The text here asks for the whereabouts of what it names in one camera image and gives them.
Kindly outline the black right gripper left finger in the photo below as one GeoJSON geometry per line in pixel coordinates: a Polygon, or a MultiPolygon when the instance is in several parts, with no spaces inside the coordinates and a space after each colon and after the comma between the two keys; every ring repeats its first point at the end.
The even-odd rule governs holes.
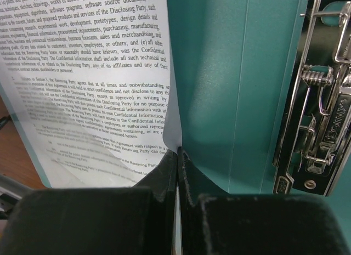
{"type": "Polygon", "coordinates": [[[130,188],[37,190],[15,206],[6,254],[171,254],[177,155],[130,188]]]}

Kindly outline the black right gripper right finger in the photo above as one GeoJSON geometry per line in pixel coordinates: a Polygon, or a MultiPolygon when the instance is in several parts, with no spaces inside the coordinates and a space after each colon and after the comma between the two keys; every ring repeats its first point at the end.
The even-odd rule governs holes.
{"type": "Polygon", "coordinates": [[[339,254],[330,208],[306,195],[234,195],[178,150],[184,254],[339,254]]]}

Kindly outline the printed paper sheet top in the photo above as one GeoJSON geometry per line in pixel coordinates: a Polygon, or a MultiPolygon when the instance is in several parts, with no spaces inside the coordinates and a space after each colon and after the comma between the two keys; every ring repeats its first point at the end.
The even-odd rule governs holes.
{"type": "Polygon", "coordinates": [[[43,190],[155,169],[171,64],[167,0],[1,0],[1,96],[43,190]]]}

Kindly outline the teal file folder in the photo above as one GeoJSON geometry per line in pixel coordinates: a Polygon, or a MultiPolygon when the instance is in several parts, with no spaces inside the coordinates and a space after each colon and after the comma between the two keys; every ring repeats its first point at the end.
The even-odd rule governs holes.
{"type": "MultiPolygon", "coordinates": [[[[230,193],[273,192],[273,158],[308,0],[167,0],[163,141],[230,193]]],[[[329,195],[350,189],[350,156],[329,195]]]]}

